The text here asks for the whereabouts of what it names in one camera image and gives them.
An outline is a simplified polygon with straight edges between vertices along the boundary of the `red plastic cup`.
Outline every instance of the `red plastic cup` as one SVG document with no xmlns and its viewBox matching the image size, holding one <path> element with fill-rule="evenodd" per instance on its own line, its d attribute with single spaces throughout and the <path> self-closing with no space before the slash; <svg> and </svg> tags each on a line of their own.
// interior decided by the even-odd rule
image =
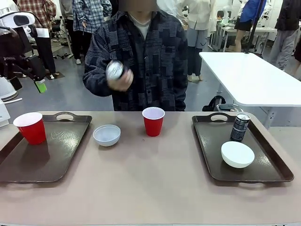
<svg viewBox="0 0 301 226">
<path fill-rule="evenodd" d="M 23 137 L 31 145 L 39 145 L 46 140 L 43 115 L 33 112 L 17 117 L 13 124 L 18 127 Z"/>
<path fill-rule="evenodd" d="M 146 134 L 150 137 L 160 135 L 165 112 L 158 107 L 149 107 L 142 112 Z"/>
</svg>

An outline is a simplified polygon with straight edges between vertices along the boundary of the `light blue bowl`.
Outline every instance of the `light blue bowl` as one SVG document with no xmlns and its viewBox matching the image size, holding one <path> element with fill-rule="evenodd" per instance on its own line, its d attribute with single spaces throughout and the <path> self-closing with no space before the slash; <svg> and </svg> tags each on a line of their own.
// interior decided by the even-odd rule
<svg viewBox="0 0 301 226">
<path fill-rule="evenodd" d="M 109 147 L 116 144 L 119 141 L 120 134 L 121 130 L 118 126 L 104 125 L 98 127 L 94 131 L 93 137 L 99 145 Z"/>
</svg>

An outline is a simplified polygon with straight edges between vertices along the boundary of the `brown tray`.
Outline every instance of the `brown tray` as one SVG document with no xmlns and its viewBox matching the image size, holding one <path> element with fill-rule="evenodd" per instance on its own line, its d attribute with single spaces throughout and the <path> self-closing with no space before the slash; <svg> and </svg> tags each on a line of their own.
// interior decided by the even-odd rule
<svg viewBox="0 0 301 226">
<path fill-rule="evenodd" d="M 59 115 L 70 115 L 73 119 L 58 120 Z M 30 145 L 17 133 L 0 151 L 0 182 L 39 183 L 61 179 L 91 120 L 91 116 L 69 112 L 43 115 L 47 140 L 41 145 Z"/>
<path fill-rule="evenodd" d="M 227 120 L 218 119 L 213 121 L 212 117 L 215 115 L 226 116 Z M 242 143 L 254 151 L 254 162 L 244 169 L 233 168 L 224 162 L 221 147 L 225 142 L 230 141 L 234 120 L 235 116 L 225 113 L 192 117 L 210 175 L 216 180 L 229 182 L 270 183 L 292 181 L 294 179 L 293 173 L 252 120 L 248 125 Z"/>
</svg>

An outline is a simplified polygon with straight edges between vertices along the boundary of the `people standing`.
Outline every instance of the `people standing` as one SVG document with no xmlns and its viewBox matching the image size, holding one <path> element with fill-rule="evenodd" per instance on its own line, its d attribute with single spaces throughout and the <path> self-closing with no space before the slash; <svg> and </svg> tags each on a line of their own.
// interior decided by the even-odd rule
<svg viewBox="0 0 301 226">
<path fill-rule="evenodd" d="M 110 0 L 110 3 L 112 5 L 112 14 L 111 14 L 111 16 L 114 16 L 119 10 L 119 0 Z"/>
<path fill-rule="evenodd" d="M 177 17 L 178 0 L 157 0 L 159 8 L 174 17 Z"/>
<path fill-rule="evenodd" d="M 182 9 L 189 7 L 187 16 L 188 30 L 188 81 L 192 81 L 192 74 L 198 76 L 202 81 L 201 66 L 202 59 L 199 53 L 203 51 L 207 44 L 208 32 L 213 32 L 209 28 L 211 22 L 216 23 L 216 15 L 214 15 L 215 0 L 179 0 L 178 14 L 182 16 Z"/>
<path fill-rule="evenodd" d="M 111 16 L 109 0 L 73 0 L 73 29 L 83 32 L 84 57 L 90 47 L 92 34 L 103 24 L 104 17 Z"/>
<path fill-rule="evenodd" d="M 60 0 L 61 12 L 66 23 L 67 30 L 72 42 L 72 52 L 77 65 L 81 64 L 80 50 L 83 32 L 73 30 L 72 0 Z"/>
<path fill-rule="evenodd" d="M 156 0 L 122 0 L 119 11 L 93 35 L 84 84 L 93 94 L 112 95 L 115 111 L 160 107 L 184 111 L 187 39 L 178 19 L 157 8 Z M 119 60 L 129 70 L 110 80 L 106 68 Z"/>
<path fill-rule="evenodd" d="M 249 32 L 253 26 L 257 16 L 258 8 L 261 0 L 240 0 L 240 9 L 238 11 L 238 18 L 235 24 L 237 30 L 235 38 L 235 52 L 241 52 L 241 40 Z M 271 1 L 265 0 L 261 9 L 261 14 L 264 11 L 270 12 L 272 10 Z"/>
<path fill-rule="evenodd" d="M 269 63 L 284 70 L 294 48 L 301 19 L 301 1 L 284 0 L 276 23 L 277 37 L 269 55 Z"/>
<path fill-rule="evenodd" d="M 36 20 L 37 28 L 46 28 L 49 32 L 52 30 L 51 18 L 56 16 L 56 5 L 52 0 L 18 0 L 20 11 L 29 11 L 36 15 L 39 21 Z M 60 73 L 55 70 L 55 61 L 52 55 L 51 39 L 50 38 L 35 38 L 39 57 L 42 59 L 46 73 L 51 74 L 54 79 Z"/>
<path fill-rule="evenodd" d="M 291 75 L 297 79 L 300 79 L 300 76 L 297 72 L 301 69 L 301 39 L 299 40 L 295 53 L 293 55 L 296 59 L 295 67 L 291 71 Z"/>
</svg>

